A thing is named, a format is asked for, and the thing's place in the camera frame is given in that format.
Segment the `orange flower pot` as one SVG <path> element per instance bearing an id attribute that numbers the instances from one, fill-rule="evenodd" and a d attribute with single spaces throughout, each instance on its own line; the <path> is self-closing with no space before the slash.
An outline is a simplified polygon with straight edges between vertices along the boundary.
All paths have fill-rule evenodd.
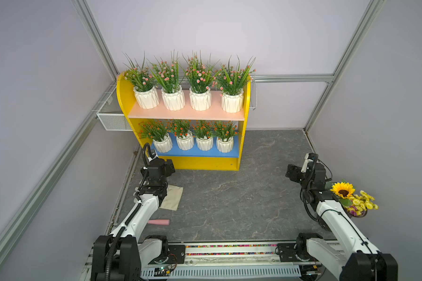
<path id="1" fill-rule="evenodd" d="M 173 148 L 168 127 L 162 121 L 149 119 L 139 123 L 139 136 L 152 141 L 157 152 L 167 153 Z"/>
<path id="2" fill-rule="evenodd" d="M 213 148 L 214 129 L 210 122 L 205 120 L 197 120 L 192 126 L 193 135 L 196 139 L 198 149 L 201 151 L 209 151 Z"/>
<path id="3" fill-rule="evenodd" d="M 191 131 L 190 120 L 173 119 L 167 122 L 168 131 L 176 137 L 180 150 L 188 151 L 194 147 L 194 137 Z"/>
<path id="4" fill-rule="evenodd" d="M 218 151 L 231 152 L 234 147 L 234 137 L 237 135 L 237 124 L 233 121 L 215 121 L 213 129 Z"/>

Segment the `pink flower pot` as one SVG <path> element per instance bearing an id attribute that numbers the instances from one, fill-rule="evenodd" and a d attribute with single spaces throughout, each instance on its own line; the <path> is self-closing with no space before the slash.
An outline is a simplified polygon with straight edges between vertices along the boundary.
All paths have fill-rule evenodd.
<path id="1" fill-rule="evenodd" d="M 145 65 L 145 57 L 143 62 L 139 64 L 136 60 L 132 60 L 126 53 L 127 59 L 124 72 L 124 79 L 129 81 L 133 86 L 133 92 L 138 105 L 145 110 L 153 109 L 159 106 L 159 98 L 156 89 L 156 79 L 151 74 L 149 67 Z"/>
<path id="2" fill-rule="evenodd" d="M 227 113 L 237 113 L 241 111 L 243 106 L 243 89 L 252 81 L 252 73 L 256 69 L 252 69 L 256 58 L 251 57 L 245 67 L 241 66 L 238 58 L 237 64 L 234 66 L 230 63 L 220 63 L 220 68 L 216 74 L 217 87 L 222 92 L 222 109 Z"/>
<path id="3" fill-rule="evenodd" d="M 187 62 L 184 75 L 190 85 L 191 107 L 195 111 L 206 111 L 212 104 L 211 88 L 215 85 L 215 66 L 204 62 L 197 52 L 184 59 Z"/>
<path id="4" fill-rule="evenodd" d="M 179 111 L 185 107 L 185 96 L 179 77 L 178 53 L 171 53 L 171 61 L 155 58 L 150 62 L 151 74 L 161 87 L 164 105 L 170 111 Z"/>

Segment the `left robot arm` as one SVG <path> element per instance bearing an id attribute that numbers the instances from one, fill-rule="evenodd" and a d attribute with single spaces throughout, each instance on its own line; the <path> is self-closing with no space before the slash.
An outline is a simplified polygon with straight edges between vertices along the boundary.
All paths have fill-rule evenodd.
<path id="1" fill-rule="evenodd" d="M 167 177 L 175 173 L 171 159 L 164 160 L 146 143 L 142 149 L 143 179 L 134 193 L 136 203 L 109 235 L 101 235 L 93 245 L 92 281 L 142 281 L 141 271 L 151 261 L 168 259 L 165 235 L 152 235 L 139 245 L 139 238 L 151 216 L 168 193 Z"/>

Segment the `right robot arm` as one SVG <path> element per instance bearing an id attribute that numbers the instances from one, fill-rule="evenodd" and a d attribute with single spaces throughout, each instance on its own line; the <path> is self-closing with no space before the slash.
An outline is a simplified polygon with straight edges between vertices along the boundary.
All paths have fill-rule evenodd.
<path id="1" fill-rule="evenodd" d="M 347 190 L 325 188 L 326 169 L 312 154 L 299 167 L 289 164 L 286 177 L 300 184 L 306 212 L 329 229 L 342 247 L 338 252 L 316 233 L 299 233 L 295 254 L 301 261 L 317 260 L 340 281 L 396 281 L 399 266 L 391 254 L 381 252 L 361 233 L 343 208 Z"/>

